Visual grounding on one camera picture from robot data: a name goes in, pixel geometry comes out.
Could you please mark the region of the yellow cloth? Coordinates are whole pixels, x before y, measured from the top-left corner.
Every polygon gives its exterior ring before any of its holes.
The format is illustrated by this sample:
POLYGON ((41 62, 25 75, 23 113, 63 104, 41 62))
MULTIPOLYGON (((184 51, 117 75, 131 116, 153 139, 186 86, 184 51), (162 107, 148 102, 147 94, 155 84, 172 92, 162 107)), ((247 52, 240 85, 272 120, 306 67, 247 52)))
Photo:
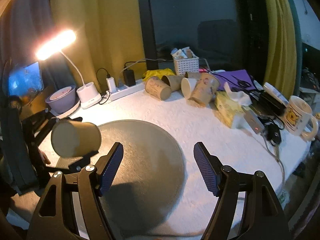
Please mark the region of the yellow cloth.
POLYGON ((146 81, 148 81, 149 78, 154 77, 154 76, 161 79, 165 75, 175 75, 175 73, 170 68, 157 69, 157 70, 147 70, 143 74, 142 80, 144 82, 146 82, 146 81))

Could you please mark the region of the grey remote with button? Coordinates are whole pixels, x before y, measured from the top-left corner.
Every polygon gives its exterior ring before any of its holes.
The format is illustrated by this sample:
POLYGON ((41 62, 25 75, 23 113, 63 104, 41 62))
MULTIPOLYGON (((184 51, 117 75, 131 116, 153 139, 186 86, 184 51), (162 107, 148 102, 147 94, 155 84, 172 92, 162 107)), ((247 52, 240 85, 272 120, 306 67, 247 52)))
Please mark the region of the grey remote with button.
POLYGON ((250 128, 253 130, 255 134, 259 134, 263 132, 263 130, 265 129, 265 126, 263 125, 263 123, 258 119, 256 114, 250 109, 248 111, 245 111, 244 119, 246 120, 246 122, 248 123, 248 125, 250 126, 250 128))

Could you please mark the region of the yellow curtain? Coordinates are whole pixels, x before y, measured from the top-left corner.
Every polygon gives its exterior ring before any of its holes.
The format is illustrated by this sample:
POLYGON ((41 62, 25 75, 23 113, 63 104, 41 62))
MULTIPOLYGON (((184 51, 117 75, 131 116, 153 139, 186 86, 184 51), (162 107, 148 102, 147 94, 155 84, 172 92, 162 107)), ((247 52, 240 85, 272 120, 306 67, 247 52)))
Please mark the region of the yellow curtain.
POLYGON ((138 0, 50 0, 50 6, 57 29, 76 34, 63 52, 81 72, 72 70, 77 85, 93 82, 104 93, 107 74, 117 80, 125 62, 145 57, 138 0))
POLYGON ((268 54, 264 81, 289 98, 296 83, 295 26, 289 0, 265 0, 268 17, 268 54))

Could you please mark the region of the white inside paper cup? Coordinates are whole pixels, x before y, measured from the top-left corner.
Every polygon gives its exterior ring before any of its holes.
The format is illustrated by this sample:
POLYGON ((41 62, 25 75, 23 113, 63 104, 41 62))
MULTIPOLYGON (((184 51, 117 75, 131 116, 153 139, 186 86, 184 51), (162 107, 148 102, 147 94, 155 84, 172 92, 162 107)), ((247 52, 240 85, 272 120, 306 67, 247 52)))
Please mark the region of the white inside paper cup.
POLYGON ((181 81, 181 92, 186 99, 191 97, 193 90, 196 87, 198 79, 184 77, 181 81))

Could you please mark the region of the white plate under bowl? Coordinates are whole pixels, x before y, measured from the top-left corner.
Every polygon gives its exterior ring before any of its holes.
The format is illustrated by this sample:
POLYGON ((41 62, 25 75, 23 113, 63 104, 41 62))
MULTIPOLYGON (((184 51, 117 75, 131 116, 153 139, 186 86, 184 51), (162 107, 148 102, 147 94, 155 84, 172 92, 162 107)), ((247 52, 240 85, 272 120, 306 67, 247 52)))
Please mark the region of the white plate under bowl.
POLYGON ((56 113, 56 111, 51 109, 50 113, 52 113, 55 117, 57 117, 59 119, 63 119, 63 118, 67 118, 68 116, 73 114, 79 108, 79 106, 80 106, 80 100, 78 99, 77 102, 75 103, 75 105, 72 108, 70 108, 69 110, 67 110, 66 112, 58 114, 58 113, 56 113))

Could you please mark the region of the patterned paper cup lying left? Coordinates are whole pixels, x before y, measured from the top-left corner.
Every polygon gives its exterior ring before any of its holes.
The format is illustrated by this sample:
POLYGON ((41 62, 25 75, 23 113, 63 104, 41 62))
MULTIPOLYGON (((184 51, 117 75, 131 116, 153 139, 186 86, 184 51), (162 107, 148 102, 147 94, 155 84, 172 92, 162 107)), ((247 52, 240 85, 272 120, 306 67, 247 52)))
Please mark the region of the patterned paper cup lying left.
POLYGON ((171 96, 171 88, 158 77, 153 76, 149 78, 145 85, 145 90, 152 96, 159 100, 167 100, 171 96))

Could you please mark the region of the purple bowl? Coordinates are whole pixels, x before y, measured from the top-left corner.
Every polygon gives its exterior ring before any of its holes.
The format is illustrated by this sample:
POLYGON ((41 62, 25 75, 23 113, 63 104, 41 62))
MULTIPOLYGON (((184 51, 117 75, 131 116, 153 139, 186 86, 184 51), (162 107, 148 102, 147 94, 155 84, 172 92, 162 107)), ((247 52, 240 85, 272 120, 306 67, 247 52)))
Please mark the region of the purple bowl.
POLYGON ((52 110, 61 114, 70 110, 75 105, 75 98, 75 86, 68 86, 53 93, 45 102, 52 110))

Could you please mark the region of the white power strip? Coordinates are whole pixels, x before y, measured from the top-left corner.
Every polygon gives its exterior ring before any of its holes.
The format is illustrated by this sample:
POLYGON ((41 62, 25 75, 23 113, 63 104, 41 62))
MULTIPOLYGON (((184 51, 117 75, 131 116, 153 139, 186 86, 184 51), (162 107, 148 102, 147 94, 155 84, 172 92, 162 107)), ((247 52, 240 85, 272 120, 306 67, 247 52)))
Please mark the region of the white power strip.
POLYGON ((145 83, 142 79, 136 81, 136 84, 133 86, 123 85, 122 87, 118 88, 116 92, 111 93, 109 100, 114 101, 130 94, 136 93, 138 91, 144 90, 145 83))

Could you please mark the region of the yellow tissue box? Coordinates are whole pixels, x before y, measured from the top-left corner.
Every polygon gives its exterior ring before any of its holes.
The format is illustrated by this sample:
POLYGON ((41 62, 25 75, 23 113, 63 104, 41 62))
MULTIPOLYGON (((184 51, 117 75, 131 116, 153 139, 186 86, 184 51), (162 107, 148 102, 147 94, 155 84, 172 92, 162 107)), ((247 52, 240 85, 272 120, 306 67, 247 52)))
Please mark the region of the yellow tissue box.
POLYGON ((252 101, 243 91, 233 92, 225 82, 223 91, 218 91, 214 100, 215 116, 231 129, 243 128, 245 125, 245 110, 249 109, 252 101))

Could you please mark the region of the blue lit screen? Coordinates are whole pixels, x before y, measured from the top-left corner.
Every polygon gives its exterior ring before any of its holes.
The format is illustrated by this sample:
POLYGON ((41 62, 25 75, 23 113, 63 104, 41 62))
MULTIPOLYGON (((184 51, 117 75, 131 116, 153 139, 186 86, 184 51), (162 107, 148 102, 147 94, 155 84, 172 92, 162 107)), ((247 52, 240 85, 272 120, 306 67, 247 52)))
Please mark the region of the blue lit screen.
POLYGON ((38 62, 16 68, 9 74, 9 95, 34 95, 44 89, 40 65, 38 62))

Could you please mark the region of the black window frame post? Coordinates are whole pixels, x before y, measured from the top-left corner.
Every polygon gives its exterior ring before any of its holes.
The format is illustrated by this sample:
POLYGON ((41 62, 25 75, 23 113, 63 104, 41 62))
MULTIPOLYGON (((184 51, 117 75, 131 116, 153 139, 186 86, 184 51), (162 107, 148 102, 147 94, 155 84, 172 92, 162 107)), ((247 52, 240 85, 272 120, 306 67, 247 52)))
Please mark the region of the black window frame post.
POLYGON ((147 70, 158 69, 156 40, 150 0, 138 0, 147 70))

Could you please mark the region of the patterned paper cup leaning right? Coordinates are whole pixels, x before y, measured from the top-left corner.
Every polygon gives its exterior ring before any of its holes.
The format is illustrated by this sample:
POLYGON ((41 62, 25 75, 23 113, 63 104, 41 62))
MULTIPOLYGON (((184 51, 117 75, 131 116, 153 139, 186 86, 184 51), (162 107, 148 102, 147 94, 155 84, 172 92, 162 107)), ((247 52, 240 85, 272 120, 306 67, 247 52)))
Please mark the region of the patterned paper cup leaning right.
POLYGON ((202 73, 189 99, 201 106, 207 106, 213 99, 219 86, 220 81, 215 76, 202 73))

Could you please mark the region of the black power adapter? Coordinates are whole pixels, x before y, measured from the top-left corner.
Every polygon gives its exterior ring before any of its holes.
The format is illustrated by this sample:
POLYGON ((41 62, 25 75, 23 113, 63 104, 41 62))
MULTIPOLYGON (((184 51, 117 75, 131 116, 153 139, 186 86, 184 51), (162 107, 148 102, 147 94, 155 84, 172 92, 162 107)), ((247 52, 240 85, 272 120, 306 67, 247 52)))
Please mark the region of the black power adapter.
POLYGON ((126 69, 123 71, 123 77, 125 85, 128 87, 134 86, 136 84, 134 71, 131 69, 126 69))

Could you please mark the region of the white desk lamp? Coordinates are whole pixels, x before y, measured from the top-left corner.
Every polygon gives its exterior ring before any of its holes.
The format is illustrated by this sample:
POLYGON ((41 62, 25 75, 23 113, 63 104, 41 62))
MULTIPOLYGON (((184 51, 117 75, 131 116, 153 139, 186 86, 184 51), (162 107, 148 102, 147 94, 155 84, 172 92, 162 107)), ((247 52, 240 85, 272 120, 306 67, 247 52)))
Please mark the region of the white desk lamp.
POLYGON ((60 53, 65 57, 65 59, 74 67, 80 76, 82 86, 76 90, 78 98, 80 99, 80 106, 82 109, 88 109, 93 105, 100 102, 102 99, 101 94, 97 91, 94 82, 85 83, 84 78, 74 64, 74 62, 63 52, 65 48, 70 46, 76 40, 76 34, 71 29, 66 29, 59 32, 56 36, 50 40, 44 42, 40 48, 36 51, 35 56, 38 60, 44 61, 50 58, 56 53, 60 53))

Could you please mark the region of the yellow curtain left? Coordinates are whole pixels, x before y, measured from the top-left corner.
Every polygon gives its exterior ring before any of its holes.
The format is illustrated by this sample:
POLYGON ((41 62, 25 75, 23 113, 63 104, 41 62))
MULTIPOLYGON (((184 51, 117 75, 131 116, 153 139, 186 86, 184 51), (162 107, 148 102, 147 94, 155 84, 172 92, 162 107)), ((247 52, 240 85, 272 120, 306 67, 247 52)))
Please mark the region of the yellow curtain left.
POLYGON ((50 0, 50 6, 57 29, 76 34, 63 52, 81 72, 72 70, 77 85, 93 82, 104 93, 107 74, 117 80, 125 62, 145 57, 138 0, 50 0))

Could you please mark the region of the white tube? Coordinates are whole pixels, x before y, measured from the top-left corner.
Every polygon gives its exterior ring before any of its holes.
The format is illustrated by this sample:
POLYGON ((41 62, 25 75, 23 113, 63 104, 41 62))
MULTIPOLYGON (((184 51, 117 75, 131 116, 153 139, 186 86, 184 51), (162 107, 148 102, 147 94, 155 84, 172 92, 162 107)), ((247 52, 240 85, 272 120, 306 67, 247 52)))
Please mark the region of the white tube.
POLYGON ((281 92, 279 92, 275 87, 273 87, 268 82, 264 83, 263 89, 267 94, 272 96, 274 99, 276 99, 283 105, 287 106, 287 104, 289 103, 288 100, 283 96, 283 94, 281 94, 281 92))

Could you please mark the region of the black box device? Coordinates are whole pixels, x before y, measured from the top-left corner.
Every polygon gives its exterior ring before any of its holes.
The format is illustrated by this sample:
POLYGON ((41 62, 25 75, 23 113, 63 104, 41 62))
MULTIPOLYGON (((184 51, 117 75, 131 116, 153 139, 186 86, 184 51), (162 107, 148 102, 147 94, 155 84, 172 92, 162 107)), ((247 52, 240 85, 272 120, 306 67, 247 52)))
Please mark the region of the black box device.
POLYGON ((285 112, 286 106, 265 91, 259 94, 258 101, 262 107, 277 116, 281 116, 285 112))

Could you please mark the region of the plain brown paper cup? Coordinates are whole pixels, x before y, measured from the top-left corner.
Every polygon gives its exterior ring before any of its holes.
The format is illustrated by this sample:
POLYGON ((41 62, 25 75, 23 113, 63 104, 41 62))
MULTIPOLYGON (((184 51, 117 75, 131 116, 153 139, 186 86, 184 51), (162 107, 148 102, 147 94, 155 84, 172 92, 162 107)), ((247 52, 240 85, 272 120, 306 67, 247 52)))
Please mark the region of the plain brown paper cup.
POLYGON ((61 120, 52 129, 51 143, 61 157, 82 157, 98 151, 102 142, 98 126, 90 122, 61 120))

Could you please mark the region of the yellow curtain right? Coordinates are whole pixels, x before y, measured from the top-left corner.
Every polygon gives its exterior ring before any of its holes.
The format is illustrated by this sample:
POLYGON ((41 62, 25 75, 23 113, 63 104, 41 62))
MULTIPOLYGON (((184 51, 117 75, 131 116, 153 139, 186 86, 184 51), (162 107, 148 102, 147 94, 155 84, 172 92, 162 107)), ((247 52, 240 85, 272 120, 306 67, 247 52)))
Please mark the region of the yellow curtain right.
POLYGON ((296 83, 295 26, 289 0, 265 0, 268 17, 268 54, 264 81, 289 98, 296 83))

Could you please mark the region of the white plastic basket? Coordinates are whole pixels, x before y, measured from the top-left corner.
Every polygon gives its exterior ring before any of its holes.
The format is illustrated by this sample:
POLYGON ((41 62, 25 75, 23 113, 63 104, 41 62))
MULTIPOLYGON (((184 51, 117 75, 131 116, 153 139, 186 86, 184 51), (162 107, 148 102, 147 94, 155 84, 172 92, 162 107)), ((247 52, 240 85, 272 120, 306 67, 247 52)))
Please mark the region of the white plastic basket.
POLYGON ((174 59, 174 68, 177 75, 184 75, 186 72, 199 72, 199 58, 174 59))

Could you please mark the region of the black car key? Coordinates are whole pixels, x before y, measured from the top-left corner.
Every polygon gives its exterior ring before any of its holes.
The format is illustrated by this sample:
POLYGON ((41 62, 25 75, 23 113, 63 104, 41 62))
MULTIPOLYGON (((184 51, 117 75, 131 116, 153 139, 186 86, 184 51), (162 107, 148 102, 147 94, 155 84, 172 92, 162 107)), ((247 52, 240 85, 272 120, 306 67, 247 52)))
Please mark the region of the black car key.
POLYGON ((281 143, 279 127, 276 124, 268 124, 266 127, 265 137, 273 146, 279 145, 281 143))

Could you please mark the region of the brown paper cup lying behind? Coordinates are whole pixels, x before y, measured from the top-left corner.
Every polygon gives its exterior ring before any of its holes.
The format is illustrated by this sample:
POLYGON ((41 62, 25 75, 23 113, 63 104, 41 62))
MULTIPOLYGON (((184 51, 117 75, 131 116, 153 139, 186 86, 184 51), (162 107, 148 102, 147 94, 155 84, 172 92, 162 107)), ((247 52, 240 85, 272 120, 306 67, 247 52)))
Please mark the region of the brown paper cup lying behind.
POLYGON ((184 78, 183 75, 164 75, 161 80, 167 84, 168 86, 170 86, 171 91, 177 91, 180 90, 181 88, 181 82, 182 79, 184 78))

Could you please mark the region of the round grey placemat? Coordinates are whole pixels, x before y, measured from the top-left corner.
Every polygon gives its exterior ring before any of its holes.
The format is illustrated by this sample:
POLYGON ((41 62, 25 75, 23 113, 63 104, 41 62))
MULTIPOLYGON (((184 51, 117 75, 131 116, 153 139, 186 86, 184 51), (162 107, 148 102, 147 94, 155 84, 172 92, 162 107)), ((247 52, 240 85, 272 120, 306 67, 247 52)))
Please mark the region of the round grey placemat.
POLYGON ((115 142, 124 156, 100 202, 112 229, 123 238, 146 236, 175 209, 185 183, 185 164, 177 141, 164 129, 140 120, 118 120, 99 127, 99 154, 115 142))

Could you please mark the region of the white charger plug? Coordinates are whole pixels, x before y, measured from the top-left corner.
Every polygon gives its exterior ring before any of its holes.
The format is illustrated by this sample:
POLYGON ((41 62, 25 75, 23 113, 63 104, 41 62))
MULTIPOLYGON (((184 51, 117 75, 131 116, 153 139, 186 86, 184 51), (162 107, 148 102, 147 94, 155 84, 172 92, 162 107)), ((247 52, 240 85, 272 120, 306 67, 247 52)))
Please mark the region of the white charger plug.
POLYGON ((116 83, 113 77, 108 77, 106 78, 106 82, 108 85, 108 91, 113 94, 117 92, 117 87, 116 87, 116 83))

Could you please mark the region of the black scissors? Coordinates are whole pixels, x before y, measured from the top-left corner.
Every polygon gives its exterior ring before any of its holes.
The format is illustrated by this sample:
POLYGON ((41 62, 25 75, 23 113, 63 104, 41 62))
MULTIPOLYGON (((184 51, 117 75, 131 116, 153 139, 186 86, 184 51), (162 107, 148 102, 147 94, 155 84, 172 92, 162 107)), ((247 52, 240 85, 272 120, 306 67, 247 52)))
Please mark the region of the black scissors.
POLYGON ((234 79, 236 79, 237 81, 237 86, 242 88, 242 89, 248 89, 249 87, 251 87, 251 84, 245 80, 240 80, 239 78, 237 78, 236 76, 232 76, 234 79))

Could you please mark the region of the white bear mug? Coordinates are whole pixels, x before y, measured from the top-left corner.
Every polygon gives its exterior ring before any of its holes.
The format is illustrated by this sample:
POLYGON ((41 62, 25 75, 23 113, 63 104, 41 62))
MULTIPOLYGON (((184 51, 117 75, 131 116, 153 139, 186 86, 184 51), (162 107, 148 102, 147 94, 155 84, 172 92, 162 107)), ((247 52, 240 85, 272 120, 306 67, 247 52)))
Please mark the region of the white bear mug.
POLYGON ((295 136, 312 141, 318 133, 318 121, 311 107, 301 98, 292 95, 285 109, 283 122, 286 129, 295 136))

